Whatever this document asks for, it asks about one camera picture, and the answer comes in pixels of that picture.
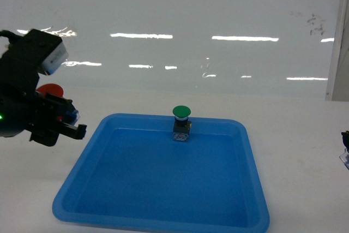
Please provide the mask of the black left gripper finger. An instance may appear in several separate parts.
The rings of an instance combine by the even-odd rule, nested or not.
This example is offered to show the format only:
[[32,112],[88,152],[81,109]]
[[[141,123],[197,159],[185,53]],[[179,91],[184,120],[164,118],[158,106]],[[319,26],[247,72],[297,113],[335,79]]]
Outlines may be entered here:
[[87,126],[85,124],[79,124],[76,127],[71,124],[58,122],[56,128],[56,137],[59,137],[61,134],[75,140],[82,140],[85,137]]

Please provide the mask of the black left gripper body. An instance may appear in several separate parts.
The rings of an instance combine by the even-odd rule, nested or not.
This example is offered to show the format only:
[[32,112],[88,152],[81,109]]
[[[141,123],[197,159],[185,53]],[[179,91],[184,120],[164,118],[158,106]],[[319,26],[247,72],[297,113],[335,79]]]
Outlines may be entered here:
[[30,140],[51,147],[60,121],[50,116],[48,102],[36,91],[39,74],[23,61],[21,50],[8,50],[1,57],[1,136],[12,138],[27,130]]

